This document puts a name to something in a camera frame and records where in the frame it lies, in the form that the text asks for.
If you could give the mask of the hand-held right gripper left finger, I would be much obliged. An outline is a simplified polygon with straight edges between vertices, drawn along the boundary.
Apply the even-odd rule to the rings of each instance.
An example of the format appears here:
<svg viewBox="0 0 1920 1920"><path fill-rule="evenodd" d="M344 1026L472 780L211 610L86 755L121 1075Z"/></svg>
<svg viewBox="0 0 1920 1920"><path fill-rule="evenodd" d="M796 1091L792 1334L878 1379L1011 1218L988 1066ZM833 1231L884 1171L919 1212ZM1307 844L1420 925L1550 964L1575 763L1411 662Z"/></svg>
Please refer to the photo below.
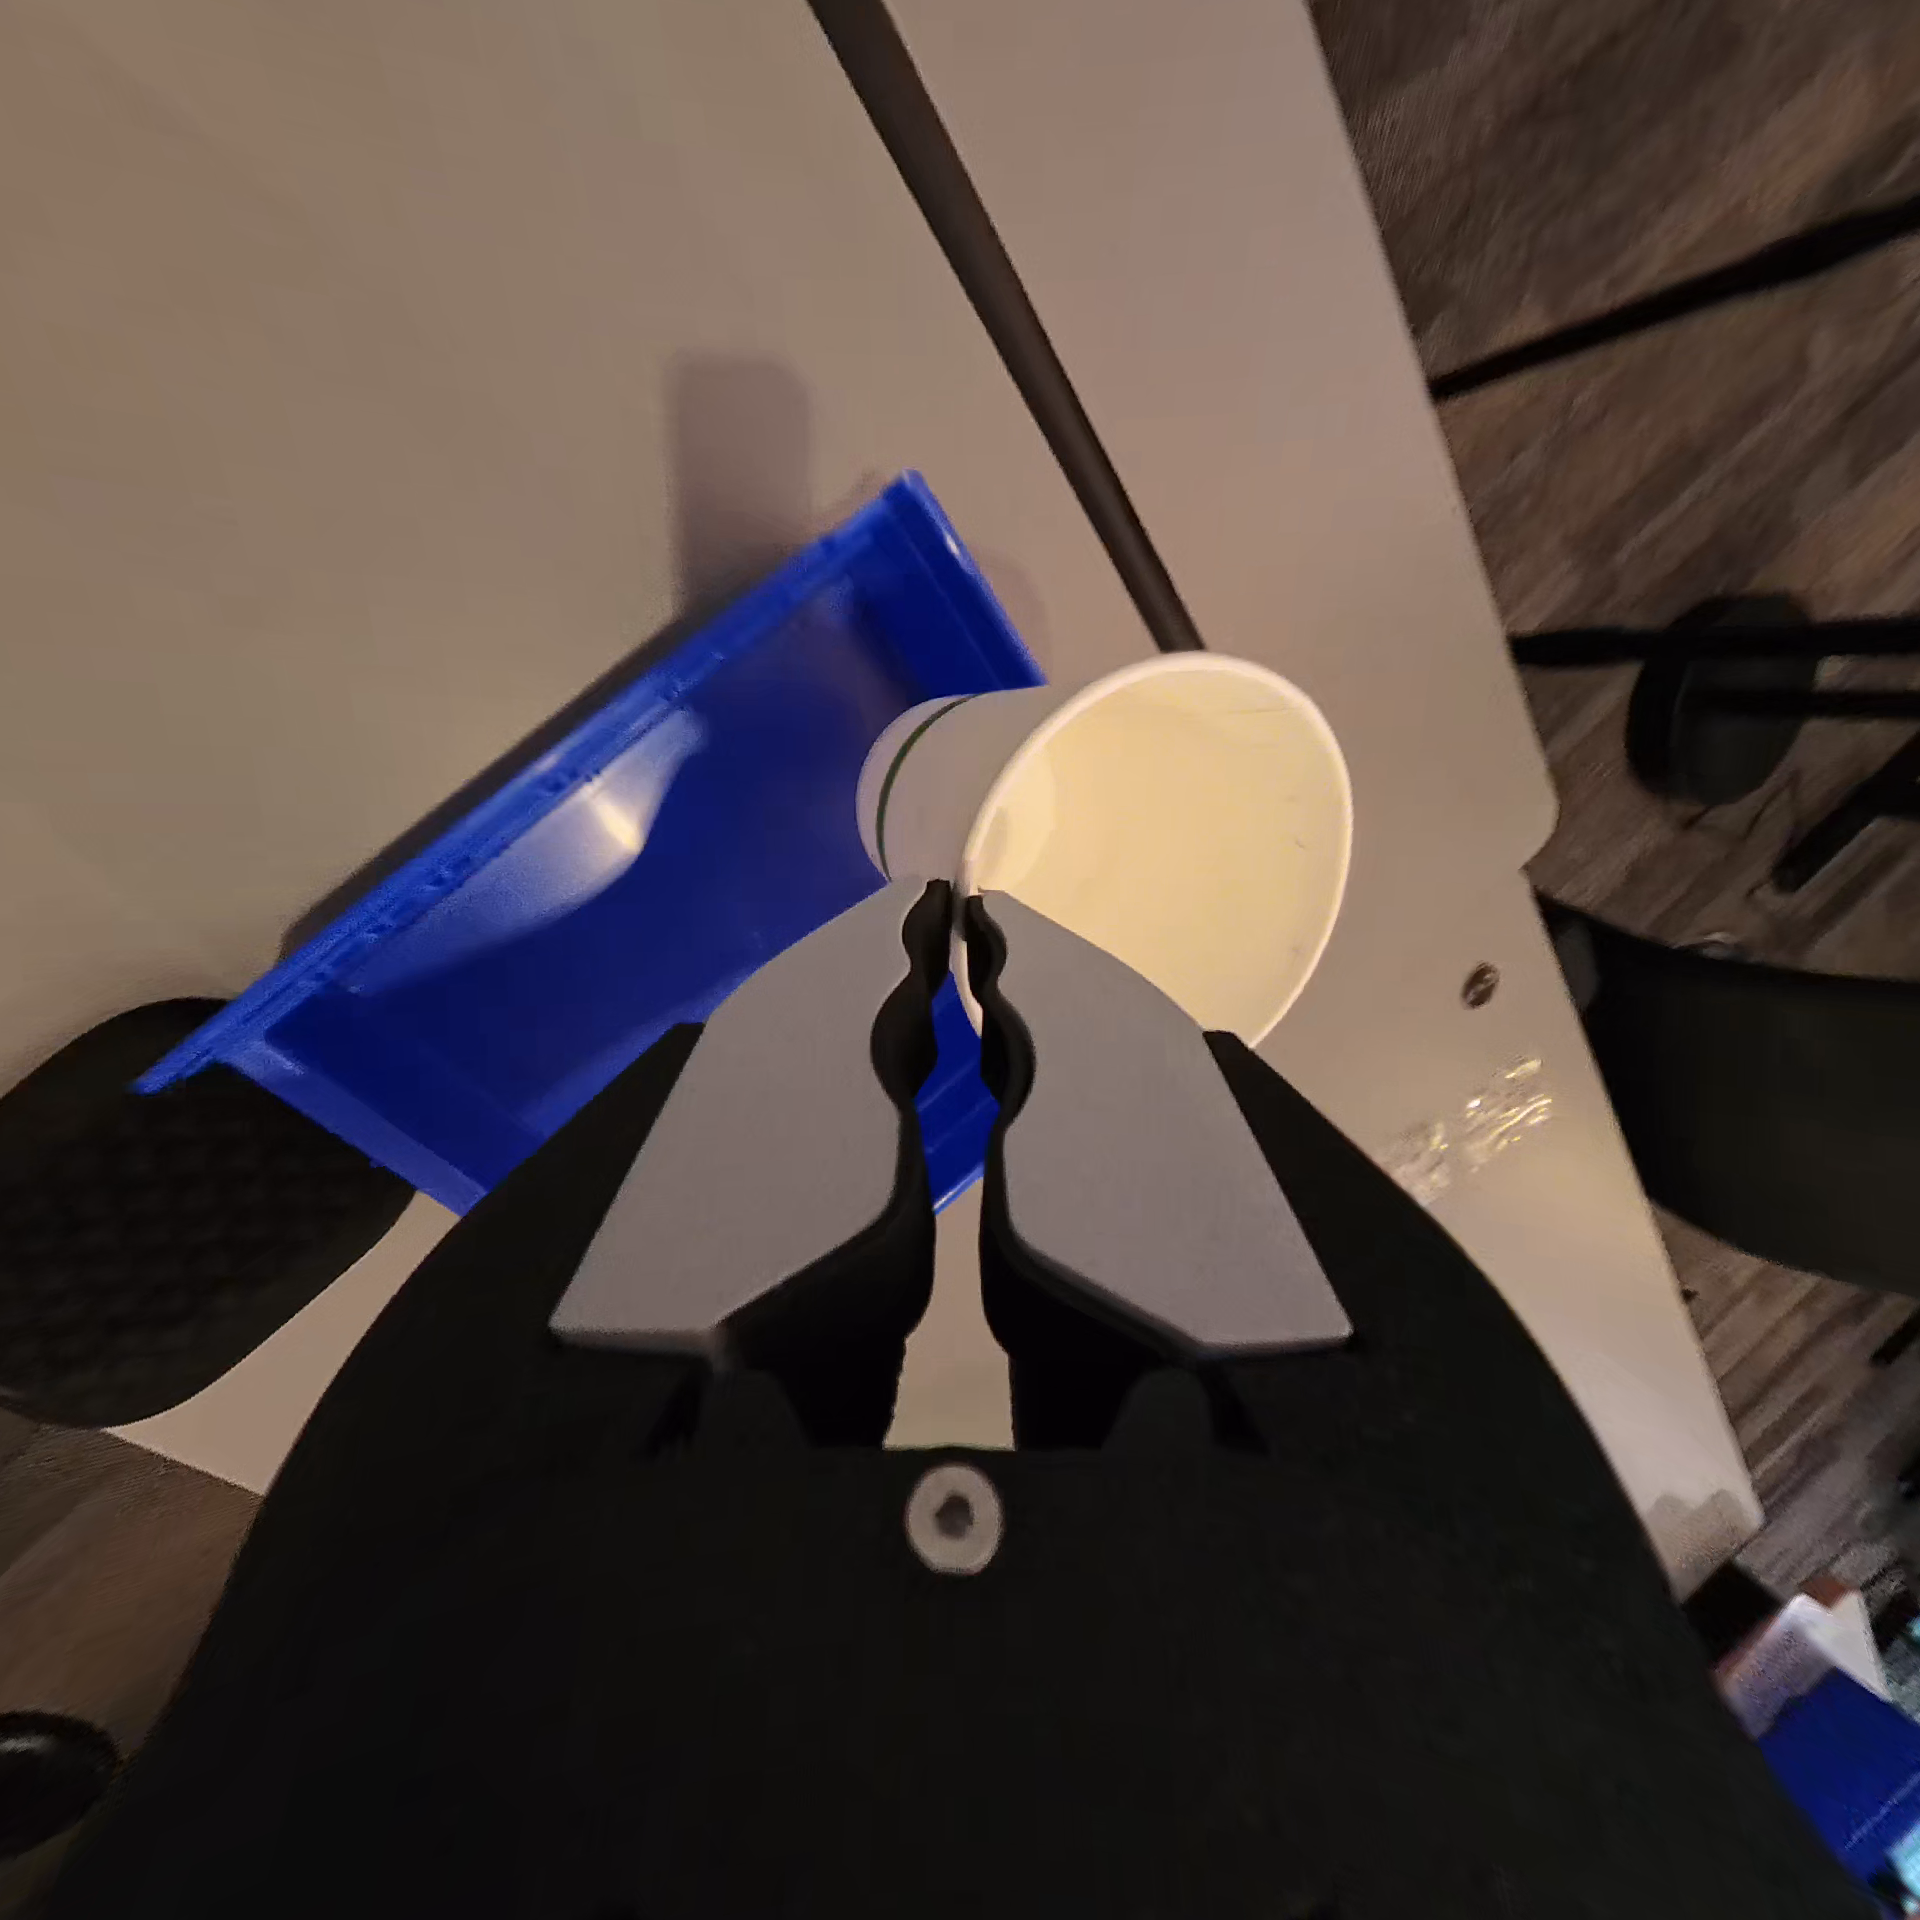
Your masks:
<svg viewBox="0 0 1920 1920"><path fill-rule="evenodd" d="M764 1374L811 1442L883 1442L933 1285L919 1092L951 930L945 881L892 881L715 1007L549 1318L558 1340Z"/></svg>

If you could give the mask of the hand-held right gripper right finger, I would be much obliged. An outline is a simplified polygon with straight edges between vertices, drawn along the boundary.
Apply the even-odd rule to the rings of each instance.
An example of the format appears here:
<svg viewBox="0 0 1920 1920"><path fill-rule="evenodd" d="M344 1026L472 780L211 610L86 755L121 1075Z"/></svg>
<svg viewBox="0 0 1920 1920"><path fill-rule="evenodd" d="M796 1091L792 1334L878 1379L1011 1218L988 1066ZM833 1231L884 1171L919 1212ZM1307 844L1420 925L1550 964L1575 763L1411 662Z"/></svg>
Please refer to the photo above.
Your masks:
<svg viewBox="0 0 1920 1920"><path fill-rule="evenodd" d="M981 1301L1015 1447L1096 1449L1158 1371L1335 1353L1353 1321L1211 1036L1113 953L1004 891L961 907L997 1099Z"/></svg>

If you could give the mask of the white paper cup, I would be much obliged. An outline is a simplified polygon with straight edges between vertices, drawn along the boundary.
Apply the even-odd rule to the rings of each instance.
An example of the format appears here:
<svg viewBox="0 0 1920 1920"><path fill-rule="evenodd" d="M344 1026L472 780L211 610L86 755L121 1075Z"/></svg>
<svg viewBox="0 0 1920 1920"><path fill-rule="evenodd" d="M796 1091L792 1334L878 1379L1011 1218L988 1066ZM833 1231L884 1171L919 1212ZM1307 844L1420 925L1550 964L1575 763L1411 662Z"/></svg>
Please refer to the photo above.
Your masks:
<svg viewBox="0 0 1920 1920"><path fill-rule="evenodd" d="M1353 865L1318 703L1220 654L911 706L869 748L855 821L883 878L1008 893L1246 1045L1304 995Z"/></svg>

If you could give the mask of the blue plastic bin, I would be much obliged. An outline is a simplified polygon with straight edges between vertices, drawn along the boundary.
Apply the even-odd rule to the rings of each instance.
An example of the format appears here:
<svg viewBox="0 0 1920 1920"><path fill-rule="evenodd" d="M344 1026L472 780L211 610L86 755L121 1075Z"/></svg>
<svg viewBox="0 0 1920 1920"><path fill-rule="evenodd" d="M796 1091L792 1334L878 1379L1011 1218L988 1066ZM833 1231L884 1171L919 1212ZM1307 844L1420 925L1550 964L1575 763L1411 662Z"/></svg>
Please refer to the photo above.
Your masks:
<svg viewBox="0 0 1920 1920"><path fill-rule="evenodd" d="M894 719L1041 671L928 482L607 691L134 1078L211 1067L469 1212L675 1025L884 884Z"/></svg>

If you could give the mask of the black textured pad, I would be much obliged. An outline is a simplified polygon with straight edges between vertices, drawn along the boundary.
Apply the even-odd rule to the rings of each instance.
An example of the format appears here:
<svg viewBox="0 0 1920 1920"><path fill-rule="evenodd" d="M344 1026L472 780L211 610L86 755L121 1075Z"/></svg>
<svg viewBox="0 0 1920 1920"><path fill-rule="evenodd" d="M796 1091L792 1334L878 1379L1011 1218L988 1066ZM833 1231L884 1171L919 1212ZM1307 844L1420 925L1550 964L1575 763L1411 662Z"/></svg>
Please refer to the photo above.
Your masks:
<svg viewBox="0 0 1920 1920"><path fill-rule="evenodd" d="M413 1188L245 1075L134 1092L221 999L158 999L1 1102L1 1404L111 1429L227 1375L374 1247Z"/></svg>

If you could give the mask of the black office chair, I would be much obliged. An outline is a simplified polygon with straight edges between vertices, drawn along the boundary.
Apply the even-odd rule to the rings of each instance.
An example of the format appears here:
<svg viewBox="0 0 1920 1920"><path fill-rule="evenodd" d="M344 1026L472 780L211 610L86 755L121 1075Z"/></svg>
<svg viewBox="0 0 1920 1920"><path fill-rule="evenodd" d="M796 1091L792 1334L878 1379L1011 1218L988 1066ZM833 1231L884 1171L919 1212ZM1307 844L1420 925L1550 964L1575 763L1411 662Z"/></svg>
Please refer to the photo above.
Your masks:
<svg viewBox="0 0 1920 1920"><path fill-rule="evenodd" d="M1916 1301L1916 981L1541 907L1647 1198L1748 1258Z"/></svg>

